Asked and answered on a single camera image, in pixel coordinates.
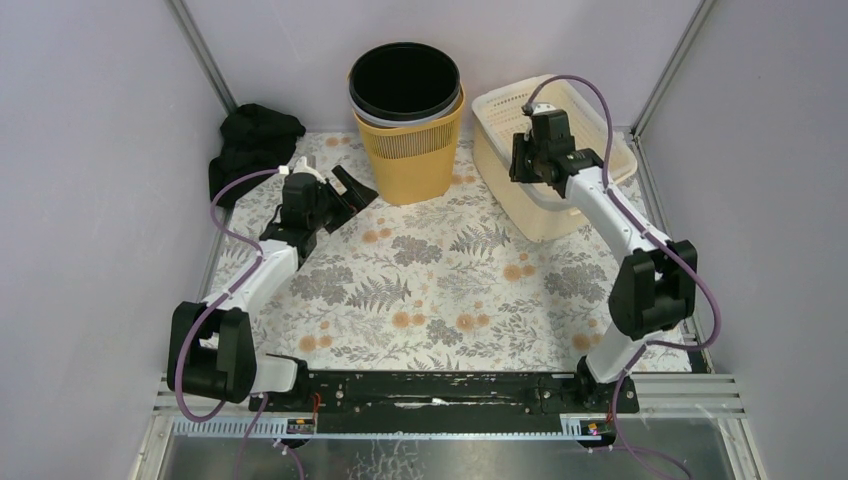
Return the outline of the white perforated plastic basket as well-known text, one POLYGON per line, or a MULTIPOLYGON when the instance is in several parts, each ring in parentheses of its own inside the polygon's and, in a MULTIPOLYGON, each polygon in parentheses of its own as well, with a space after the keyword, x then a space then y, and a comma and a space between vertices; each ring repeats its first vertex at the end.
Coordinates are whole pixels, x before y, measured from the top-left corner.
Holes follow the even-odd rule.
MULTIPOLYGON (((473 100, 472 111, 479 130, 488 136, 502 160, 511 160, 513 135, 525 132, 530 126, 529 118, 522 113, 522 106, 535 88, 547 79, 546 75, 530 77, 473 100)), ((636 173, 637 160, 623 134, 614 132, 612 136, 608 135, 601 107, 587 100, 580 88, 566 81, 555 81, 546 85, 535 100, 548 103, 568 114, 571 133, 578 148, 591 148, 598 155, 603 155, 607 142, 612 142, 609 155, 612 180, 620 183, 636 173)))

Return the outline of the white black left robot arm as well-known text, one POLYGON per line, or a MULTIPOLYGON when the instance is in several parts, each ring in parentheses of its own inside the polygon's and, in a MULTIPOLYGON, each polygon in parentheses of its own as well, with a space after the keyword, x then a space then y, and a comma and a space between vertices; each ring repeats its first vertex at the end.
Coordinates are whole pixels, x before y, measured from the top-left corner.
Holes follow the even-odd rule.
POLYGON ((305 364, 293 357, 257 352, 251 321, 305 264, 320 231, 332 233, 366 209, 378 192, 343 167, 333 181, 308 165, 268 170, 283 179, 281 201, 258 240, 229 229, 225 235, 253 248, 248 260, 220 292, 183 302, 172 315, 167 384, 179 397, 195 395, 240 403, 269 394, 288 411, 309 401, 305 364))

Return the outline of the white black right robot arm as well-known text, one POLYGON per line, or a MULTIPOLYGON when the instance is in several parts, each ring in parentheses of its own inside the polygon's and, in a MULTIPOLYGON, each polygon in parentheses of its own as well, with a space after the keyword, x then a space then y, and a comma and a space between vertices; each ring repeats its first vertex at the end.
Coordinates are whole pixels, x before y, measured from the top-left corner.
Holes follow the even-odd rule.
POLYGON ((544 183, 579 209, 619 266, 607 300, 612 324, 575 372, 575 402, 597 412, 612 400, 631 361, 693 313, 695 282, 688 273, 697 252, 647 224, 611 182, 601 157, 577 148, 564 110, 529 103, 522 112, 530 125, 513 136, 511 180, 544 183))

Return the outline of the cream large plastic basket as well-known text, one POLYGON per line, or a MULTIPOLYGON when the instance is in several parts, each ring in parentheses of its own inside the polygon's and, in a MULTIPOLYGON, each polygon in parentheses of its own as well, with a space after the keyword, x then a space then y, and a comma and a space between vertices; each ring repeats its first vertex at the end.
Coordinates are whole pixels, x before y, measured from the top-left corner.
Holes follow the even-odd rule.
POLYGON ((485 185, 518 230, 532 242, 556 240, 588 220, 546 184, 513 182, 509 176, 512 147, 474 130, 472 160, 485 185))

